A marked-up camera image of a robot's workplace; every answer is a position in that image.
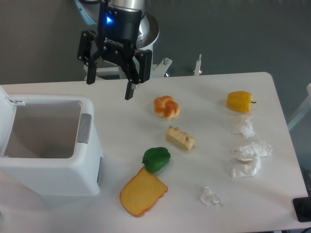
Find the green bell pepper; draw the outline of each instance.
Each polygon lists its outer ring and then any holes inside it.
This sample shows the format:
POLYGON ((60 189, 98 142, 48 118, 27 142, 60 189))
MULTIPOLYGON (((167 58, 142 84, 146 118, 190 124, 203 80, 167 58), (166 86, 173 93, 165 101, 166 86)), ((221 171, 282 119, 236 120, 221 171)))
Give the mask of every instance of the green bell pepper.
POLYGON ((156 147, 148 149, 143 158, 142 163, 150 173, 155 173, 163 168, 170 160, 171 154, 164 147, 156 147))

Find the white table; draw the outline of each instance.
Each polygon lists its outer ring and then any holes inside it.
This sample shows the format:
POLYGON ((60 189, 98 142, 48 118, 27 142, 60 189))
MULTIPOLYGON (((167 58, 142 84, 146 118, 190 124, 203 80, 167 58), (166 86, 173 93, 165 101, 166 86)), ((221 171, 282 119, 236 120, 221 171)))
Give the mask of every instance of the white table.
POLYGON ((310 227, 298 222, 292 199, 307 196, 272 77, 267 73, 156 78, 125 100, 126 80, 4 85, 8 93, 86 95, 95 105, 95 126, 104 150, 100 193, 94 197, 39 196, 0 173, 1 233, 242 233, 310 227), (253 94, 256 135, 274 148, 252 178, 233 179, 232 147, 247 145, 232 133, 241 114, 225 106, 231 91, 253 94), (177 119, 153 113, 153 100, 171 95, 180 104, 177 119), (173 125, 197 140, 184 152, 165 139, 173 125), (142 167, 144 152, 166 147, 172 157, 157 176, 169 187, 144 216, 128 214, 119 193, 142 167), (198 199, 208 186, 223 206, 198 199))

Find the trash bin lid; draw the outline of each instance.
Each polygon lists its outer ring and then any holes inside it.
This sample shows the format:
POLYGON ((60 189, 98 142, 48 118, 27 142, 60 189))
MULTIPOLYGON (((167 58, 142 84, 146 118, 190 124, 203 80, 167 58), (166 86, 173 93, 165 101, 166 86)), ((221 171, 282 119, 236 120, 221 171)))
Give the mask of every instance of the trash bin lid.
POLYGON ((15 113, 15 101, 0 86, 0 157, 3 156, 9 141, 15 113))

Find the robotiq logo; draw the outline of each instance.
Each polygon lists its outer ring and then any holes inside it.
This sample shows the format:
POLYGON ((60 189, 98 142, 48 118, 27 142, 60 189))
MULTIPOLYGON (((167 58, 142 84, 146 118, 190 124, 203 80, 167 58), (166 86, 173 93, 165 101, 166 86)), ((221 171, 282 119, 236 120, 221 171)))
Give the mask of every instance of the robotiq logo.
POLYGON ((111 43, 111 44, 114 44, 114 45, 117 45, 117 46, 120 46, 120 47, 122 47, 123 48, 123 44, 122 43, 120 43, 120 42, 118 42, 118 41, 114 41, 114 40, 110 40, 110 39, 108 39, 107 37, 105 37, 105 41, 104 41, 105 43, 111 43))

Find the bin handle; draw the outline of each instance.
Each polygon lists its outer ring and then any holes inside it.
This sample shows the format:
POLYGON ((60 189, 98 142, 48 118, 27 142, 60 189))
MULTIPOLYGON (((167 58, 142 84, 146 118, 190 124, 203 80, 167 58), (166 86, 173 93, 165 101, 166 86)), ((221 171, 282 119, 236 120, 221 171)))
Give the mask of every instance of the bin handle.
POLYGON ((82 113, 80 115, 79 129, 77 134, 77 142, 88 143, 89 134, 91 131, 92 115, 82 113))

